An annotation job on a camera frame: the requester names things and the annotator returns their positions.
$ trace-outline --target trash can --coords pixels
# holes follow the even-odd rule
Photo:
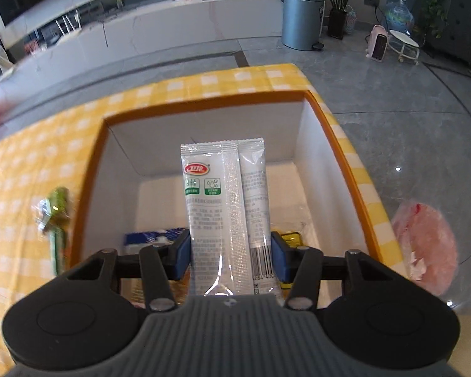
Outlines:
[[[323,24],[325,0],[284,0],[283,44],[311,51],[318,42]]]

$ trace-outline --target barcode number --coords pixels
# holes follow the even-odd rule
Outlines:
[[[253,279],[272,278],[272,255],[270,245],[258,248],[251,248],[251,269],[253,270]]]

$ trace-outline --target metal screw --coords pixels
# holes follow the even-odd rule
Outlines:
[[[227,299],[227,300],[224,301],[224,305],[228,306],[229,308],[234,306],[236,303],[237,303],[237,301],[234,298],[230,298],[230,299]]]
[[[155,312],[166,312],[174,308],[175,303],[168,298],[157,298],[150,302],[150,309]]]
[[[313,305],[312,300],[304,296],[297,296],[288,301],[288,306],[294,310],[307,310]]]

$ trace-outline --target black round joint cover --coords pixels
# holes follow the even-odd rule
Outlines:
[[[323,328],[344,353],[385,369],[417,369],[450,356],[455,313],[408,282],[370,282],[324,310]]]
[[[121,351],[139,329],[137,310],[97,281],[51,282],[17,302],[3,320],[13,358],[41,370],[71,370]]]

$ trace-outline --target pink heater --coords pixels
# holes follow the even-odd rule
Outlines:
[[[386,53],[388,34],[381,25],[375,25],[370,34],[366,56],[376,61],[382,62]]]

